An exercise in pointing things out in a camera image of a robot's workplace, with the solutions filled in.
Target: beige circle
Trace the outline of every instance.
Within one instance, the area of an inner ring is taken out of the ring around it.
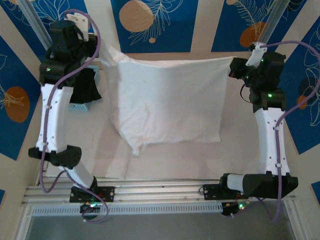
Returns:
[[[238,0],[226,0],[225,2],[226,2],[226,4],[228,4],[228,5],[233,5],[233,4],[235,4],[236,2],[238,2]]]
[[[149,43],[154,44],[156,42],[156,39],[154,37],[151,37],[149,39]]]
[[[17,0],[8,0],[9,2],[13,3],[14,5],[18,5]]]
[[[151,9],[140,0],[130,0],[123,5],[119,18],[122,26],[133,33],[147,30],[154,22]]]

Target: blue basket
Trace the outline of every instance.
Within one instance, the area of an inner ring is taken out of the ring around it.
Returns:
[[[88,69],[93,69],[93,71],[95,72],[94,75],[94,81],[95,81],[95,85],[98,84],[99,80],[100,80],[100,75],[99,75],[99,67],[98,66],[88,66]],[[69,110],[72,111],[83,111],[83,112],[87,112],[89,111],[90,107],[91,107],[92,101],[91,102],[87,102],[87,103],[69,103]]]

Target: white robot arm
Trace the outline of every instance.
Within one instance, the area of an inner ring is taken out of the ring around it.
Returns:
[[[114,187],[98,187],[96,178],[88,172],[81,161],[80,147],[67,144],[66,115],[76,81],[78,83],[82,73],[82,71],[76,73],[75,70],[84,64],[87,57],[96,55],[97,52],[97,36],[88,34],[88,19],[77,13],[68,14],[67,17],[68,20],[57,21],[50,28],[52,46],[48,49],[46,58],[39,68],[42,93],[41,128],[36,146],[30,148],[28,154],[30,157],[41,159],[41,163],[46,160],[67,172],[74,181],[70,202],[90,201],[92,195],[87,190],[101,195],[103,201],[111,202],[113,194],[110,195],[110,192]],[[60,81],[62,77],[72,72],[76,74],[71,74],[66,80]],[[53,92],[51,102],[48,102],[56,84],[59,85]]]
[[[285,56],[267,52],[256,43],[249,60],[234,58],[230,77],[243,79],[250,88],[250,102],[259,131],[259,169],[258,174],[224,174],[220,184],[225,189],[235,190],[248,197],[278,197],[278,168],[281,168],[282,197],[298,186],[298,178],[290,176],[285,142],[284,121],[276,129],[276,123],[285,113],[285,93],[278,88],[279,77],[284,66]],[[280,149],[276,146],[276,130],[279,135]],[[281,164],[277,161],[280,151]]]

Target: black mounting bracket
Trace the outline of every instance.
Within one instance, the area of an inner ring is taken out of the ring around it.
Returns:
[[[241,193],[237,190],[225,189],[218,184],[203,185],[204,200],[234,200]],[[242,195],[242,199],[248,199],[247,196]]]
[[[94,177],[89,190],[98,195],[104,202],[113,203],[115,197],[114,186],[98,186],[97,179]],[[100,203],[101,201],[82,188],[73,186],[70,193],[70,203]]]

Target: white pillow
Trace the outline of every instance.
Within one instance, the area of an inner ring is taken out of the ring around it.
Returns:
[[[102,43],[111,123],[135,155],[148,144],[220,142],[232,59],[135,60]]]

